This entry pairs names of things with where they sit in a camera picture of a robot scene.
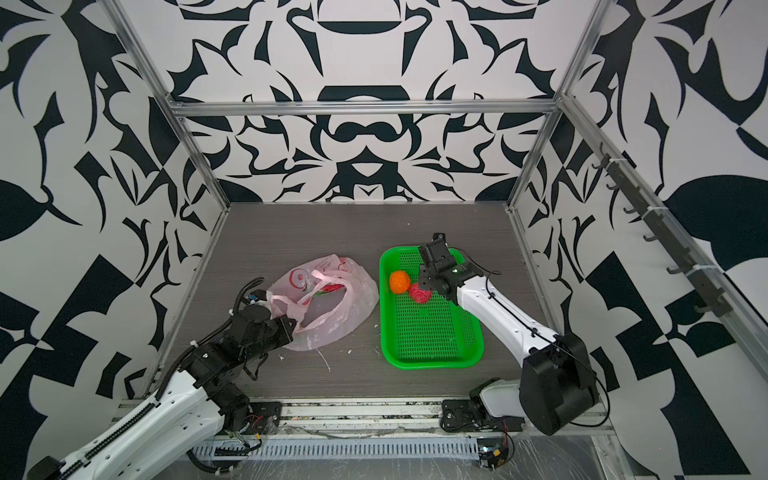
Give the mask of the red fruit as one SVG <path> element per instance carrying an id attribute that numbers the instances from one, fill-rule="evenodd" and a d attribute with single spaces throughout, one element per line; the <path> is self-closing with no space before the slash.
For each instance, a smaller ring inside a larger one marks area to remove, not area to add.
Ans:
<path id="1" fill-rule="evenodd" d="M 412 283 L 409 286 L 407 293 L 410 299 L 419 305 L 428 303 L 433 295 L 431 290 L 423 289 L 419 283 Z"/>

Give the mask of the orange fruit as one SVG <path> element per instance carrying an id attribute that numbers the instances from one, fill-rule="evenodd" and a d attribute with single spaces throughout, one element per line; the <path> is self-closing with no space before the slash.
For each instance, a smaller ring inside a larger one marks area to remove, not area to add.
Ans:
<path id="1" fill-rule="evenodd" d="M 411 278 L 403 270 L 393 271 L 389 275 L 388 286 L 390 291 L 395 295 L 407 293 L 411 287 Z"/>

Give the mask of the green plastic perforated basket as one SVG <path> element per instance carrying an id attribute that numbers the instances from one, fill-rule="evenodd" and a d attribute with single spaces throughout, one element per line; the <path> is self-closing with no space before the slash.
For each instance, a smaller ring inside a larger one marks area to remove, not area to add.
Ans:
<path id="1" fill-rule="evenodd" d="M 435 294 L 425 303 L 389 287 L 402 271 L 418 280 L 422 259 L 415 246 L 386 250 L 379 259 L 380 343 L 384 358 L 401 370 L 468 368 L 483 356 L 485 344 L 477 318 Z"/>

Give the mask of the pink plastic bag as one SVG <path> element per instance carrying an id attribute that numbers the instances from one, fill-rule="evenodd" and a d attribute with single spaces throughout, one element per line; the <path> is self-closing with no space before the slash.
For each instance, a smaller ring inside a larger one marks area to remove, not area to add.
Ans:
<path id="1" fill-rule="evenodd" d="M 309 351 L 359 327 L 379 301 L 378 286 L 349 257 L 331 254 L 292 268 L 267 288 L 274 313 L 297 322 L 289 350 Z"/>

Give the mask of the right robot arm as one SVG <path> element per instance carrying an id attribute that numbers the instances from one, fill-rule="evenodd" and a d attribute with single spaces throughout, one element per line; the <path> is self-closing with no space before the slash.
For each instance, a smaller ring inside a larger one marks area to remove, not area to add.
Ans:
<path id="1" fill-rule="evenodd" d="M 420 286 L 476 317 L 520 365 L 519 380 L 491 380 L 473 394 L 482 415 L 524 418 L 552 435 L 599 402 L 598 377 L 581 338 L 559 334 L 525 313 L 493 284 L 489 271 L 457 260 L 443 235 L 418 252 Z"/>

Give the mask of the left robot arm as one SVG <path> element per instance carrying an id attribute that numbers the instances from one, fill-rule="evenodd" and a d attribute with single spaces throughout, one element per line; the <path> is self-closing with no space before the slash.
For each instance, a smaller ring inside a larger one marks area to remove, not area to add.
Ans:
<path id="1" fill-rule="evenodd" d="M 193 341 L 172 363 L 157 390 L 80 449 L 45 457 L 30 479 L 150 479 L 220 432 L 248 425 L 250 399 L 236 385 L 241 373 L 257 379 L 251 362 L 290 344 L 297 326 L 262 304 L 236 309 L 219 328 Z"/>

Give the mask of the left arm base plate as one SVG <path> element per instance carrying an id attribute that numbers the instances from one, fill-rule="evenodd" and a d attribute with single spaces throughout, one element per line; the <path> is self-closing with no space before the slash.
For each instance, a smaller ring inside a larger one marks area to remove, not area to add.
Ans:
<path id="1" fill-rule="evenodd" d="M 251 402 L 244 417 L 235 421 L 235 427 L 243 435 L 270 434 L 280 426 L 282 407 L 280 401 Z"/>

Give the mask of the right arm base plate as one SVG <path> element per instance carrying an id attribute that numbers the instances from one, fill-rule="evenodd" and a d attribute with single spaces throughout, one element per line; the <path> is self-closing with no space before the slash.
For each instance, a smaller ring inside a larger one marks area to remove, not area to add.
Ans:
<path id="1" fill-rule="evenodd" d="M 448 433 L 521 432 L 523 417 L 491 417 L 470 399 L 446 399 L 441 402 L 440 428 Z"/>

